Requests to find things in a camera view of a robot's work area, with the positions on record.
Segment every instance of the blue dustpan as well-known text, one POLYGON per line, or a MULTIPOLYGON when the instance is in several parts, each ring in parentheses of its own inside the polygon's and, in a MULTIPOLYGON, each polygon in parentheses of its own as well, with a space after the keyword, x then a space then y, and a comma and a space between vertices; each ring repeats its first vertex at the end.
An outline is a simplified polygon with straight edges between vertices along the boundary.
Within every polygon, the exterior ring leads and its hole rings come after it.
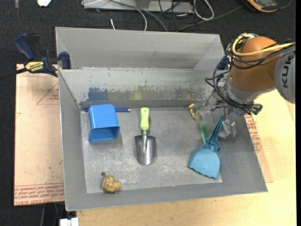
POLYGON ((217 142, 218 134, 221 131, 223 115, 216 123, 214 130, 210 137, 205 138, 204 131, 202 131, 205 144, 195 150, 191 155, 188 167, 194 169, 196 172, 217 179, 220 171, 220 158, 217 154, 217 149, 220 144, 217 142))

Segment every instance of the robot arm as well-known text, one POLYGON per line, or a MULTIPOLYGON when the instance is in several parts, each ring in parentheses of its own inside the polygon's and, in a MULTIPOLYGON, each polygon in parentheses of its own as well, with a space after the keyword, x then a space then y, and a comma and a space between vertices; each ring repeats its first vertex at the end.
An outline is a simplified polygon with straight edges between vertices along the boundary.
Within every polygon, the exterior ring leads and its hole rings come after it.
POLYGON ((295 103, 295 42, 277 44, 244 33, 229 44, 225 53, 228 70, 220 73, 217 66, 212 78, 207 79, 212 81, 213 91, 205 102, 208 110, 224 108, 224 137, 236 134, 229 114, 258 114, 262 105, 254 100, 263 93, 277 89, 284 99, 295 103))

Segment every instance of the black floor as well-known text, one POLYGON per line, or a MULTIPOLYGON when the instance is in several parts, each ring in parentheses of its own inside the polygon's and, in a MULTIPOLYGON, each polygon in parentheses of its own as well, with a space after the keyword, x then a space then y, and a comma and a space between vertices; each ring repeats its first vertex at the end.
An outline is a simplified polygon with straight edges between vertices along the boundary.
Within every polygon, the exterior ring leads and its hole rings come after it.
MULTIPOLYGON (((143 17, 137 11, 88 11, 82 7, 81 1, 52 0, 48 8, 41 8, 37 0, 18 0, 16 8, 16 0, 0 0, 0 76, 13 72, 15 64, 25 62, 25 57, 14 45, 14 39, 24 32, 38 33, 42 49, 48 49, 50 57, 55 57, 56 26, 112 29, 112 18, 116 29, 143 30, 143 17)), ((224 48, 243 32, 256 33, 279 42, 295 39, 296 0, 292 0, 288 6, 286 5, 290 0, 277 1, 280 7, 285 8, 267 15, 240 7, 240 0, 210 0, 215 17, 235 11, 181 32, 220 34, 224 48)), ((199 5, 206 15, 210 14, 206 6, 201 3, 199 5)), ((194 20, 193 16, 187 19, 174 16, 173 19, 170 13, 156 15, 169 32, 177 31, 194 20)), ((160 23, 150 15, 146 17, 149 31, 163 31, 160 23)), ((44 205, 13 206, 15 89, 14 77, 0 80, 0 225, 36 226, 40 225, 44 205)), ((45 209, 45 225, 52 225, 53 220, 50 218, 56 216, 54 206, 47 205, 45 209)))

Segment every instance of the yellow-green handle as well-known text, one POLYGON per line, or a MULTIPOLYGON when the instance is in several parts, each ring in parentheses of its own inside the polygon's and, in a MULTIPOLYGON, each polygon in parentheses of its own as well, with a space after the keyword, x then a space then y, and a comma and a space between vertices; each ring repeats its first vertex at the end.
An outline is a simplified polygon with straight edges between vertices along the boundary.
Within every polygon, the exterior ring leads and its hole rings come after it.
POLYGON ((147 107, 143 107, 140 109, 140 115, 141 115, 141 122, 140 122, 140 128, 141 130, 148 130, 149 128, 149 114, 150 110, 147 107))

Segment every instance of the cardboard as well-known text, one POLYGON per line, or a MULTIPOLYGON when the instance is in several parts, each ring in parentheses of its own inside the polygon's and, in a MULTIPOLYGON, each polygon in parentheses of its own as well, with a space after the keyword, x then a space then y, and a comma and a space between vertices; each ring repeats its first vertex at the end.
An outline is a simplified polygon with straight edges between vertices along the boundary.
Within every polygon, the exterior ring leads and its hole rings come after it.
POLYGON ((16 76, 14 205, 64 201, 58 78, 16 76))

